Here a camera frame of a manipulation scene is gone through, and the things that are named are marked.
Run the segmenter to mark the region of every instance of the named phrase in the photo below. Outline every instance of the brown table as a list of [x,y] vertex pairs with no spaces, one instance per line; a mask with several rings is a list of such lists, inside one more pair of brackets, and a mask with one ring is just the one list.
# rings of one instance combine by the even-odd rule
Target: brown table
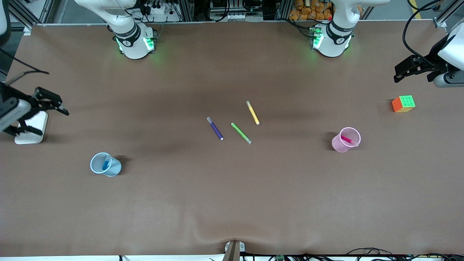
[[[14,86],[57,92],[71,115],[50,112],[38,145],[1,135],[1,255],[214,254],[232,239],[266,254],[462,253],[464,89],[393,82],[403,26],[361,22],[334,59],[286,23],[165,26],[142,60],[104,26],[35,27],[17,57],[51,74]],[[443,36],[424,20],[408,39],[425,54]],[[399,95],[417,108],[393,113]],[[342,154],[330,140],[346,126],[362,143]],[[101,151],[120,175],[90,171]]]

